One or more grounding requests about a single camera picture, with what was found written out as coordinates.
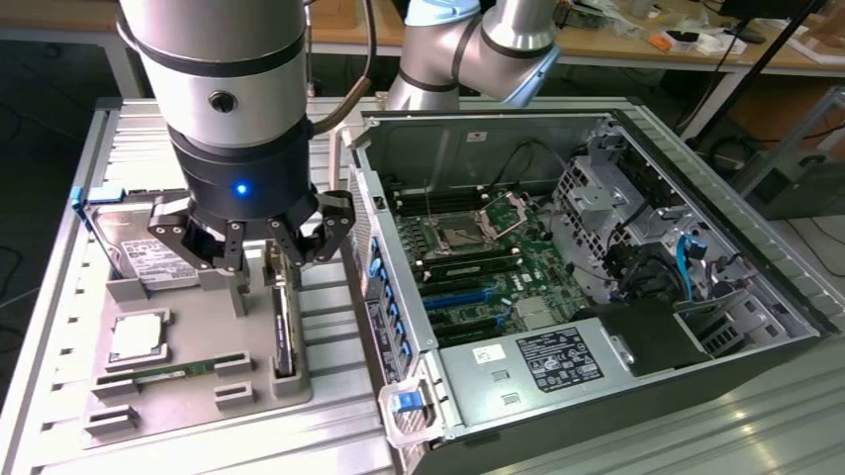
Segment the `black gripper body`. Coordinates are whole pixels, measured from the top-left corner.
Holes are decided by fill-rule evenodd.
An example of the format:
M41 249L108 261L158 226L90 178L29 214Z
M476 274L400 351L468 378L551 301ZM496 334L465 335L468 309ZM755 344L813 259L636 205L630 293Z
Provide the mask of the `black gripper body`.
M229 221L287 216L297 222L316 212L311 122L296 122L269 142L235 148L196 144L174 129L168 132L189 198L201 212Z

